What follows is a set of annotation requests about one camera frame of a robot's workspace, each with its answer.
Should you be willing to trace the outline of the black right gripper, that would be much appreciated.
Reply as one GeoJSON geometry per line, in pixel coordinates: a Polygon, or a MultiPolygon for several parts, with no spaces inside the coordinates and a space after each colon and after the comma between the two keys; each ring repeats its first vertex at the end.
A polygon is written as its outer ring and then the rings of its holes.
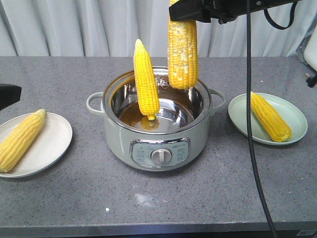
{"type": "Polygon", "coordinates": [[[268,10],[273,7],[292,4],[289,24],[294,21],[296,0],[178,0],[169,7],[171,21],[195,20],[202,23],[211,23],[215,18],[224,24],[245,15],[247,11],[263,11],[266,20],[275,24],[268,10]]]}

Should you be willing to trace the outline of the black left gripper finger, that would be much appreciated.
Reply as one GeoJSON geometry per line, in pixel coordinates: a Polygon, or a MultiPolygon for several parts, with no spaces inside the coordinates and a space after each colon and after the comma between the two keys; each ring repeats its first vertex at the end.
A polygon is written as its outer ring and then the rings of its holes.
{"type": "Polygon", "coordinates": [[[21,87],[13,84],[0,84],[0,110],[20,101],[21,87]]]}

